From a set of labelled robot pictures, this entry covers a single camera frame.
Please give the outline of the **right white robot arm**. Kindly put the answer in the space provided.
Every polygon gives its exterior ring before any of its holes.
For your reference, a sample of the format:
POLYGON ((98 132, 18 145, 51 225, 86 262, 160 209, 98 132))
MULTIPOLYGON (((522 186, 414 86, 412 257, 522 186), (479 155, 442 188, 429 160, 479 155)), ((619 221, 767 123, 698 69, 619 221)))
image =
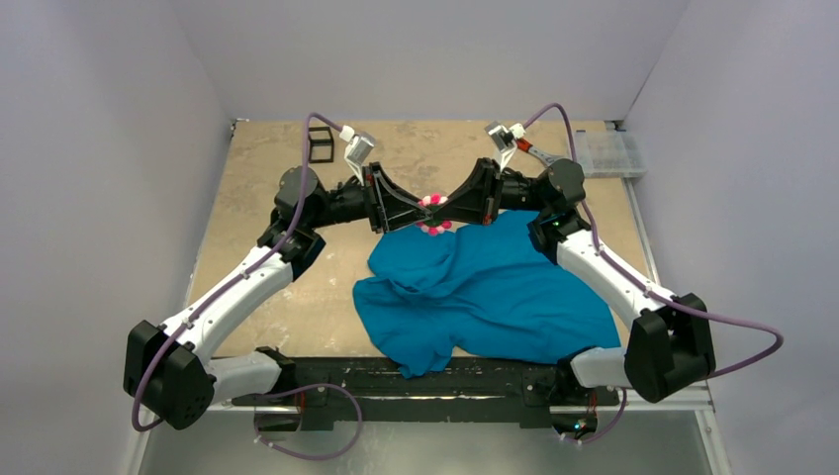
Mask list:
POLYGON ((588 346, 558 360, 555 388, 578 403, 596 387, 629 388, 657 403, 710 376, 716 367, 706 306, 694 294, 677 296, 656 284, 600 240, 593 219, 577 210, 586 198, 580 164, 559 159, 535 178, 477 160, 447 198, 421 201, 434 221, 488 225, 501 209, 529 210, 533 247, 592 289, 629 327, 625 347, 588 346))

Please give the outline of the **blue t-shirt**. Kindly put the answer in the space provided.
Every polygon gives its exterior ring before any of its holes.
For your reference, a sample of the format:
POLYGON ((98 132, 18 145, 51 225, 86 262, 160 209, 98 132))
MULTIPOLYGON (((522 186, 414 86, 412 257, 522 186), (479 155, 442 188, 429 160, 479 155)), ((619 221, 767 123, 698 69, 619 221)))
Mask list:
POLYGON ((506 211, 488 226, 436 237, 413 227, 380 239, 353 302, 372 344, 404 377, 442 371, 455 348, 553 364, 620 345, 606 302, 532 246, 535 217, 506 211))

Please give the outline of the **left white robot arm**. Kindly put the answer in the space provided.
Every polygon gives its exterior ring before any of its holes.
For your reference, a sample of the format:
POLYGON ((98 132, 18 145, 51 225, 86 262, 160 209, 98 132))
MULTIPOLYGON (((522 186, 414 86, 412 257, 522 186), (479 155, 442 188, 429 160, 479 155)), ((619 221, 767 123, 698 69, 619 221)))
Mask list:
POLYGON ((128 334, 123 386, 133 399, 134 430, 160 424, 184 429, 214 403, 257 394, 281 405, 295 378, 278 351, 253 352, 214 363, 224 340, 274 294, 301 277, 326 242, 316 230, 368 220, 377 233, 430 224, 448 204, 415 196, 393 182, 379 163, 356 170, 331 190, 308 165, 281 177, 269 225, 242 262, 192 305, 160 324, 141 321, 128 334))

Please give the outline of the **pink flower brooch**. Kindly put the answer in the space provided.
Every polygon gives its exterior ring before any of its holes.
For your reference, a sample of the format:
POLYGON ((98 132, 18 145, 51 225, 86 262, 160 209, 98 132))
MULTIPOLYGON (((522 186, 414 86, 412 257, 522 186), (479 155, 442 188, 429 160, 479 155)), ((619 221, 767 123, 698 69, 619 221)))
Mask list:
POLYGON ((448 197, 438 193, 426 195, 418 200, 418 204, 429 211, 427 219, 417 222, 416 226, 429 236, 440 236, 450 231, 453 224, 450 220, 442 219, 437 211, 448 201, 448 197))

